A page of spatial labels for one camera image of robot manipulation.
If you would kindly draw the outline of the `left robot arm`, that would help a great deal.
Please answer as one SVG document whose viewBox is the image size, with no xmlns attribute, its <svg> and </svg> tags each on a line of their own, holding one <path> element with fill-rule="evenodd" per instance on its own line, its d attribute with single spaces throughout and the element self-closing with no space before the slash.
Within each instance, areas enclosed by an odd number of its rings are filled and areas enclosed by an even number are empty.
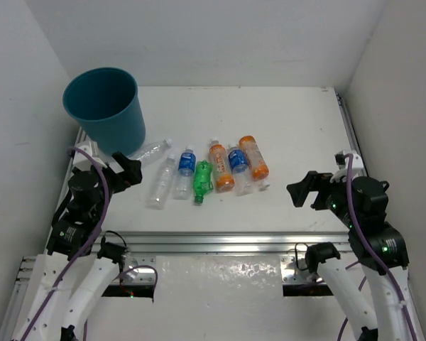
<svg viewBox="0 0 426 341">
<path fill-rule="evenodd" d="M 85 156 L 90 167 L 72 169 L 45 252 L 37 258 L 42 268 L 31 275 L 35 295 L 25 298 L 29 309 L 21 311 L 13 340 L 80 340 L 93 308 L 123 269 L 125 246 L 102 242 L 96 257 L 89 255 L 112 196 L 141 183 L 141 162 L 113 153 L 122 169 L 117 173 L 78 147 L 71 151 Z"/>
</svg>

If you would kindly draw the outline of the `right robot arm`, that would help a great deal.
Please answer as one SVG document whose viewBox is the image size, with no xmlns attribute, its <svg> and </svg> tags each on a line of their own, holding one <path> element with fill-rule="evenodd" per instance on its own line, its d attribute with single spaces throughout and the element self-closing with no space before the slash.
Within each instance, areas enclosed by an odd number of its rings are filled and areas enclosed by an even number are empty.
<svg viewBox="0 0 426 341">
<path fill-rule="evenodd" d="M 295 207 L 311 192 L 314 210 L 330 210 L 349 230 L 351 250 L 362 266 L 373 305 L 347 278 L 341 257 L 331 242 L 307 248 L 305 262 L 311 274 L 328 285 L 349 320 L 357 340 L 419 340 L 408 289 L 408 251 L 402 234 L 386 221 L 388 182 L 310 171 L 289 184 Z"/>
</svg>

